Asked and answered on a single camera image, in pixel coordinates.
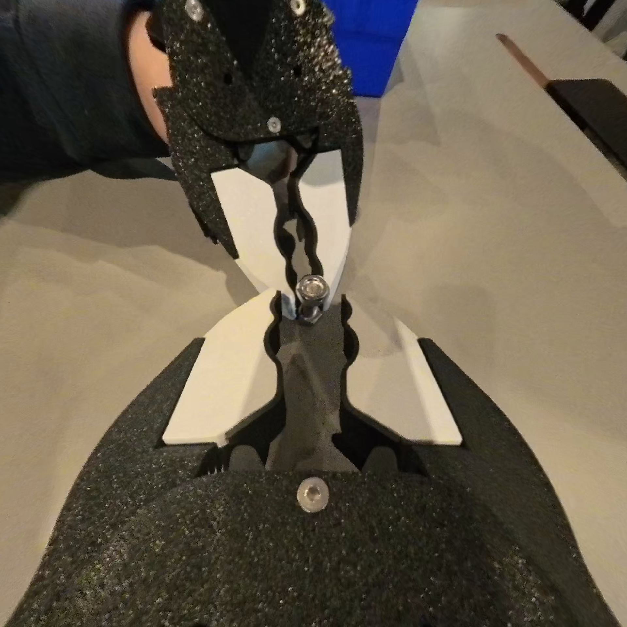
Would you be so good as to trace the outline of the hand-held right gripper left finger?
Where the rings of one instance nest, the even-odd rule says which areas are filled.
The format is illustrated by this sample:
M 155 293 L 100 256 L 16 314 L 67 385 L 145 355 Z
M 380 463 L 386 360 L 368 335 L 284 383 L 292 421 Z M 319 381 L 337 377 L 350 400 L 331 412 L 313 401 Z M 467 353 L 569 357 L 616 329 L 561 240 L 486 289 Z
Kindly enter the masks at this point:
M 268 289 L 204 335 L 163 432 L 165 445 L 270 446 L 286 422 L 281 319 L 281 294 Z

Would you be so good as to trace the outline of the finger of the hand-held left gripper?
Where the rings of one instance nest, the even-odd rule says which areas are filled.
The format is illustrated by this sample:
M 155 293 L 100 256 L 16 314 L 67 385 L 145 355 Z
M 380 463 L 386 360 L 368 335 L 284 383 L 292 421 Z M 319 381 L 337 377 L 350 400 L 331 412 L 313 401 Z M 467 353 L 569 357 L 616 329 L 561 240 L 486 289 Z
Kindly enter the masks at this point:
M 239 269 L 258 292 L 280 292 L 283 315 L 296 319 L 295 239 L 285 229 L 289 217 L 278 208 L 272 186 L 241 168 L 214 172 L 211 178 Z
M 296 174 L 294 192 L 310 269 L 324 278 L 329 295 L 335 295 L 351 235 L 341 150 L 307 159 Z

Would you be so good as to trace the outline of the person's left forearm dark sleeve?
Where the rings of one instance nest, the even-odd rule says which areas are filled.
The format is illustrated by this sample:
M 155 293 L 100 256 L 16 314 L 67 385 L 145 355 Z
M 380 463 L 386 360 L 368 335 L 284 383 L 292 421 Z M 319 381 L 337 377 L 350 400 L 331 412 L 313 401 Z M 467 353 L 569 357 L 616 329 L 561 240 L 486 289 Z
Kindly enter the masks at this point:
M 157 1 L 1 2 L 1 183 L 169 154 L 130 75 L 126 35 Z

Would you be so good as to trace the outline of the person's left hand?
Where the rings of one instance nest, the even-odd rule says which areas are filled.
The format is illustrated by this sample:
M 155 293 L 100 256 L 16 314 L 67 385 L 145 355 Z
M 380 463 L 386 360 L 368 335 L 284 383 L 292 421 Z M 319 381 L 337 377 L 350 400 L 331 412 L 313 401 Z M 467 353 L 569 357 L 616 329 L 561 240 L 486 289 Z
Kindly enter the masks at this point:
M 156 134 L 168 143 L 166 122 L 153 90 L 171 86 L 167 55 L 156 48 L 147 31 L 148 11 L 137 11 L 130 18 L 126 35 L 126 50 L 130 75 L 138 99 Z

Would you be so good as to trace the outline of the blue plastic bin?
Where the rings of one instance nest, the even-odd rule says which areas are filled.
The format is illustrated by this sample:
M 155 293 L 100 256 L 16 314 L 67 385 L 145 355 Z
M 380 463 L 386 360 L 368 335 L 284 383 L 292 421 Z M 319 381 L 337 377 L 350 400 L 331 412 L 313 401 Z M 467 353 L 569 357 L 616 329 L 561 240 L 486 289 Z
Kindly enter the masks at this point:
M 324 1 L 333 14 L 340 57 L 356 97 L 380 98 L 418 1 Z

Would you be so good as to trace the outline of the silver hex bolt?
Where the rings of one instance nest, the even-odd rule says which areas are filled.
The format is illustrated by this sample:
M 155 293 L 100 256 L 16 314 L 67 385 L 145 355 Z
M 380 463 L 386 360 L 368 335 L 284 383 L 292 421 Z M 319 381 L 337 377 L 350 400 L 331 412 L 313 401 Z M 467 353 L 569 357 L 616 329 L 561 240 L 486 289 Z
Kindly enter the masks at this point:
M 298 300 L 298 316 L 309 316 L 318 311 L 324 313 L 330 288 L 324 277 L 310 274 L 299 280 L 295 294 Z

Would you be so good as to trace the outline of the dark office chair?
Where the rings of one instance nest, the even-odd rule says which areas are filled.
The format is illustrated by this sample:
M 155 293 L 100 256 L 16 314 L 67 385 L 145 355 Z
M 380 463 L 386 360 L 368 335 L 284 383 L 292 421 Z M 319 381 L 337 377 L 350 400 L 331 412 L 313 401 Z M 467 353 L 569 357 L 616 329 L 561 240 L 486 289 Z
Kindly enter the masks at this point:
M 625 1 L 555 1 L 587 30 L 593 31 L 608 15 L 618 17 L 626 9 Z

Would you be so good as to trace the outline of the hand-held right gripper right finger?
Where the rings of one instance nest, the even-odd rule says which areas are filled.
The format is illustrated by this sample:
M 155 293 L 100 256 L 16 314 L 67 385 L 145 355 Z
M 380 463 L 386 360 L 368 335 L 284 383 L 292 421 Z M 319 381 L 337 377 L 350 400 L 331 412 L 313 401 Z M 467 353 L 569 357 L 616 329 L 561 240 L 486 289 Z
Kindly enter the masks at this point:
M 418 336 L 400 319 L 342 296 L 349 410 L 410 443 L 461 446 L 463 436 Z

